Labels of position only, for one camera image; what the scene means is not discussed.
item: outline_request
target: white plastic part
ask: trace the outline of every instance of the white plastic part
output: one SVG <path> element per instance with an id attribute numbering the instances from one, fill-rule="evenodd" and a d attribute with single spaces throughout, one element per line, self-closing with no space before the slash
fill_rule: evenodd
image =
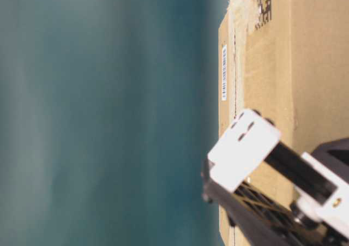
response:
<path id="1" fill-rule="evenodd" d="M 280 141 L 280 131 L 253 110 L 243 110 L 208 153 L 210 177 L 234 192 Z"/>
<path id="2" fill-rule="evenodd" d="M 317 202 L 314 203 L 314 200 L 309 195 L 298 189 L 301 194 L 297 201 L 298 207 L 309 218 L 318 222 L 325 221 L 349 238 L 349 184 L 310 154 L 305 152 L 302 154 L 302 158 L 317 172 L 337 186 L 337 189 L 323 205 Z"/>

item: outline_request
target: barcode label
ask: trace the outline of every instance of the barcode label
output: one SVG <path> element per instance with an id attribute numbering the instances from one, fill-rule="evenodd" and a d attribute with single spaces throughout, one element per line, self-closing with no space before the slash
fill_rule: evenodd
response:
<path id="1" fill-rule="evenodd" d="M 227 100 L 227 45 L 222 48 L 222 100 Z"/>

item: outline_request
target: teal background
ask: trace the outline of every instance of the teal background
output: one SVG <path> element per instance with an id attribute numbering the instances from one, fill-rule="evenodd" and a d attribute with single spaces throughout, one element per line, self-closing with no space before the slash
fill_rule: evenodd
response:
<path id="1" fill-rule="evenodd" d="M 0 245 L 221 245 L 227 1 L 0 0 Z"/>

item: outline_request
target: robotic arm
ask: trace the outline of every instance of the robotic arm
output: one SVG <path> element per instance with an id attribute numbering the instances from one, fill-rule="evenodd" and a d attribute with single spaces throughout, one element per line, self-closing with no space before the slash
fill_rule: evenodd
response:
<path id="1" fill-rule="evenodd" d="M 343 245 L 349 239 L 349 139 L 299 156 L 258 112 L 243 110 L 203 162 L 203 198 L 223 206 L 251 245 Z M 291 211 L 244 180 L 265 161 L 300 194 Z M 326 232 L 316 229 L 324 226 Z"/>

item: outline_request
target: cardboard box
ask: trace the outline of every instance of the cardboard box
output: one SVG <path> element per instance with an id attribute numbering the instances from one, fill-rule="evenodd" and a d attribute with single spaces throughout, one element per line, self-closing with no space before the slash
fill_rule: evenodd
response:
<path id="1" fill-rule="evenodd" d="M 230 0 L 219 28 L 219 133 L 248 107 L 273 120 L 298 153 L 348 137 L 348 6 L 348 0 Z M 250 182 L 286 207 L 294 199 L 292 183 L 265 163 Z M 226 245 L 248 245 L 222 209 L 220 232 Z"/>

